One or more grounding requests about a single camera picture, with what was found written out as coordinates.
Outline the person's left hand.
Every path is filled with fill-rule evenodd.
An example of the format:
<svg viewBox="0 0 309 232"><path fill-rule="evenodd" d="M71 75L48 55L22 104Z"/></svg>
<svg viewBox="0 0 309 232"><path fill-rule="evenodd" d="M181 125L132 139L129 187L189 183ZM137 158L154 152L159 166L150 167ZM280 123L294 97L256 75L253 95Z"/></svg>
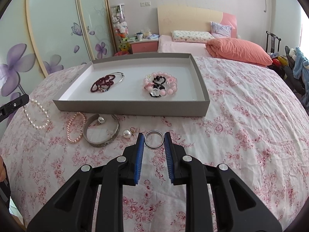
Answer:
<svg viewBox="0 0 309 232"><path fill-rule="evenodd" d="M0 182L6 179L6 168L2 156L0 156Z"/></svg>

